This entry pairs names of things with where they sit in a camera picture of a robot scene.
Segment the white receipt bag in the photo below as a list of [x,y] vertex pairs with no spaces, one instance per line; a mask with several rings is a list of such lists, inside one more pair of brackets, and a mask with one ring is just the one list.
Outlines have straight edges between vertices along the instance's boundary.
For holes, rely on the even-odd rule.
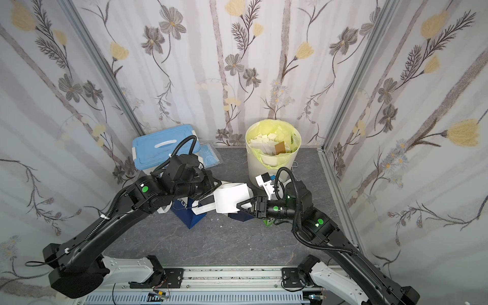
[[227,183],[217,188],[214,193],[216,212],[219,214],[233,214],[240,210],[238,203],[244,202],[254,196],[252,190],[245,183]]

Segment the green white paper bag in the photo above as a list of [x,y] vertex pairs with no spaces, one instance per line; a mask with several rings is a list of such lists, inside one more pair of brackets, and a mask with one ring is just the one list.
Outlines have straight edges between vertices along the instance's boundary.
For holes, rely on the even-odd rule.
[[266,227],[271,227],[274,225],[274,221],[274,219],[265,219],[263,222]]

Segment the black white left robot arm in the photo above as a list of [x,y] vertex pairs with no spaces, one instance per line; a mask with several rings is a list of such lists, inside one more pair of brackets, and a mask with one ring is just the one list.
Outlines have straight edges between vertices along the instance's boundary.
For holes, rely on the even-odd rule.
[[99,288],[111,272],[102,253],[124,232],[175,200],[197,201],[221,186],[194,154],[196,143],[195,135],[186,137],[149,175],[118,191],[99,220],[64,244],[47,245],[42,261],[28,261],[25,266],[51,267],[51,288],[71,299]]

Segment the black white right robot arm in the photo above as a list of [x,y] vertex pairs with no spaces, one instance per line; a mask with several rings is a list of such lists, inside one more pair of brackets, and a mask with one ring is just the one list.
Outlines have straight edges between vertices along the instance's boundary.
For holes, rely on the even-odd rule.
[[255,196],[237,203],[239,211],[257,219],[288,221],[291,232],[302,245],[325,252],[346,273],[341,275],[319,258],[309,255],[298,266],[303,287],[317,286],[331,291],[348,304],[417,304],[419,293],[411,286],[401,286],[375,267],[349,241],[339,226],[313,205],[311,192],[292,171],[280,168],[273,189],[282,185],[279,177],[287,172],[290,182],[282,196]]

